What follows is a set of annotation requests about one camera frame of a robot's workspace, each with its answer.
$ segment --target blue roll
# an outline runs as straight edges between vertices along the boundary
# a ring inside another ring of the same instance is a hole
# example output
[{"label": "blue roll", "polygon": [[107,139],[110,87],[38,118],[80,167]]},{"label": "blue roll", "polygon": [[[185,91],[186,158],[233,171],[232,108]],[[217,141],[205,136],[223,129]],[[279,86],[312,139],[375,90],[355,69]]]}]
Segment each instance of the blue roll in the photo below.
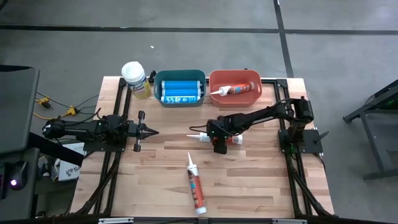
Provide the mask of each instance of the blue roll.
[{"label": "blue roll", "polygon": [[163,103],[196,103],[200,96],[162,96],[160,100]]},{"label": "blue roll", "polygon": [[199,88],[191,90],[162,90],[162,96],[201,96],[201,94],[202,92]]},{"label": "blue roll", "polygon": [[162,81],[163,89],[178,90],[178,89],[197,89],[200,88],[200,81]]}]

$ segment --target wooden tabletop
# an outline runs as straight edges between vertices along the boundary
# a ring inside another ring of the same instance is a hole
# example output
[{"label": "wooden tabletop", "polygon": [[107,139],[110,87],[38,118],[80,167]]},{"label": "wooden tabletop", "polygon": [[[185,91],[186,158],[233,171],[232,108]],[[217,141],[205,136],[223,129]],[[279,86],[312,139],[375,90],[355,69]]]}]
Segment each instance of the wooden tabletop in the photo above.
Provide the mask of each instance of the wooden tabletop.
[{"label": "wooden tabletop", "polygon": [[[287,80],[292,98],[307,98],[302,78]],[[97,104],[100,115],[113,113],[118,83],[119,77],[104,77]],[[137,121],[138,111],[143,110],[146,125],[160,134],[141,141],[141,152],[132,151],[135,139],[129,138],[122,153],[112,216],[196,217],[188,186],[189,152],[198,166],[205,196],[207,213],[203,217],[293,218],[286,161],[277,137],[278,120],[252,126],[243,133],[243,144],[228,146],[226,155],[214,153],[211,143],[186,137],[195,134],[189,126],[206,124],[219,115],[263,109],[275,103],[274,95],[272,85],[263,84],[262,96],[250,108],[214,107],[208,93],[203,104],[194,108],[164,108],[153,95],[145,100],[132,96],[129,119]],[[84,160],[71,212],[81,208],[97,187],[103,157],[103,152],[95,152]],[[319,158],[303,154],[303,164],[308,187],[324,208],[333,213]],[[301,191],[298,194],[304,212]]]}]

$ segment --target teal plastic bin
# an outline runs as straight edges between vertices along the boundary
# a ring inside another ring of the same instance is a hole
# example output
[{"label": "teal plastic bin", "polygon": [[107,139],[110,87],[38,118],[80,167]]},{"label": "teal plastic bin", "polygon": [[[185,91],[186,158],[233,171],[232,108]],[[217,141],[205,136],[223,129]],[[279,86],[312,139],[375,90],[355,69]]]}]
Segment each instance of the teal plastic bin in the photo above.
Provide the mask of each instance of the teal plastic bin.
[{"label": "teal plastic bin", "polygon": [[[199,80],[201,83],[201,91],[203,92],[200,96],[200,100],[196,103],[180,103],[180,104],[169,104],[163,103],[160,100],[162,96],[162,81],[180,81],[180,80]],[[193,107],[200,106],[203,103],[203,99],[206,94],[206,75],[201,70],[169,70],[161,71],[155,76],[154,81],[154,95],[159,103],[167,108],[181,108],[181,107]]]}]

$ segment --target gray concrete floor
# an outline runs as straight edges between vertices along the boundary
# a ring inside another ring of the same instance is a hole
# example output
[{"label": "gray concrete floor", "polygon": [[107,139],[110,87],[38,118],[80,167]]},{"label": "gray concrete floor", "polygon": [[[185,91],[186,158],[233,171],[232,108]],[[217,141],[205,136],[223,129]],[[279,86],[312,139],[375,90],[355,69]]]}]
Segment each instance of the gray concrete floor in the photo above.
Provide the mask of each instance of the gray concrete floor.
[{"label": "gray concrete floor", "polygon": [[[398,29],[393,0],[280,0],[280,5],[288,29]],[[0,22],[277,28],[272,0],[15,0],[0,12]],[[341,119],[398,78],[398,36],[287,35],[287,42],[294,75],[305,79],[315,124],[330,132],[323,146],[336,214],[398,222],[398,178],[362,180],[377,171],[370,145],[359,120],[348,125]],[[120,75],[131,60],[140,61],[148,73],[251,68],[262,77],[287,76],[278,34],[0,30],[0,49],[0,63],[39,68],[39,91],[67,105],[97,94],[102,77]],[[64,112],[54,108],[35,111]],[[40,133],[44,123],[34,118],[32,131]]]}]

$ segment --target red plastic bin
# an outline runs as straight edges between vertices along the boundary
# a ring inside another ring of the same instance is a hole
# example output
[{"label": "red plastic bin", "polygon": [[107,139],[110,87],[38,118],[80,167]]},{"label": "red plastic bin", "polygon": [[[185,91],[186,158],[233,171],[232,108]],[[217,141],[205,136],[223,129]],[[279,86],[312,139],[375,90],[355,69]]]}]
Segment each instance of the red plastic bin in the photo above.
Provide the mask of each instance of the red plastic bin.
[{"label": "red plastic bin", "polygon": [[217,91],[221,86],[232,86],[253,82],[252,91],[220,96],[210,95],[211,103],[217,107],[248,107],[253,105],[262,94],[261,77],[254,70],[215,70],[209,76],[210,93]]}]

